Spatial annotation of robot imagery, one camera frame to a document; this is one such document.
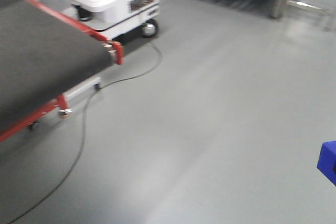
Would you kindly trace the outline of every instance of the electrical cable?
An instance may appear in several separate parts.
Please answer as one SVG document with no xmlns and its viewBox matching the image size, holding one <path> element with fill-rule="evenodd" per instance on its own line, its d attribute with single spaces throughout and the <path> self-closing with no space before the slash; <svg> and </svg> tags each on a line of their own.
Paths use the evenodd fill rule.
<svg viewBox="0 0 336 224">
<path fill-rule="evenodd" d="M 137 78 L 140 78 L 142 76 L 145 76 L 151 72 L 153 72 L 155 69 L 157 69 L 162 60 L 163 60 L 163 55 L 162 55 L 162 52 L 161 50 L 152 42 L 150 41 L 149 44 L 151 45 L 151 47 L 156 51 L 157 53 L 157 61 L 155 63 L 155 65 L 150 68 L 149 70 L 147 70 L 146 72 L 144 73 L 141 73 L 137 76 L 133 76 L 133 77 L 129 77 L 129 78 L 125 78 L 125 79 L 121 79 L 121 80 L 118 80 L 118 81 L 113 81 L 113 82 L 110 82 L 108 84 L 106 84 L 105 86 L 101 87 L 99 89 L 100 90 L 103 90 L 111 85 L 114 85 L 114 84 L 117 84 L 119 82 L 124 82 L 124 81 L 129 81 L 129 80 L 133 80 L 133 79 L 137 79 Z M 70 174 L 72 173 L 72 171 L 75 169 L 76 165 L 78 164 L 82 154 L 83 154 L 83 151 L 84 151 L 84 147 L 85 147 L 85 142 L 86 142 L 86 133 L 87 133 L 87 112 L 88 112 L 88 109 L 89 109 L 89 106 L 90 106 L 90 102 L 91 100 L 95 97 L 95 95 L 99 93 L 99 92 L 95 92 L 93 93 L 88 99 L 87 99 L 87 102 L 84 106 L 84 109 L 83 109 L 83 117 L 82 117 L 82 138 L 81 138 L 81 144 L 80 144 L 80 149 L 78 151 L 78 154 L 76 156 L 76 159 L 75 161 L 73 162 L 72 166 L 70 167 L 70 169 L 68 170 L 68 172 L 66 173 L 66 175 L 63 177 L 63 179 L 57 184 L 57 186 L 51 190 L 45 197 L 43 197 L 38 203 L 36 203 L 35 205 L 33 205 L 31 208 L 29 208 L 27 211 L 25 211 L 23 214 L 19 215 L 18 217 L 16 217 L 15 219 L 13 219 L 12 221 L 8 222 L 7 224 L 13 224 L 15 221 L 19 220 L 20 218 L 22 218 L 23 216 L 27 215 L 28 213 L 30 213 L 31 211 L 33 211 L 36 207 L 38 207 L 40 204 L 42 204 L 46 199 L 48 199 L 55 191 L 57 191 L 63 184 L 64 182 L 69 178 Z"/>
</svg>

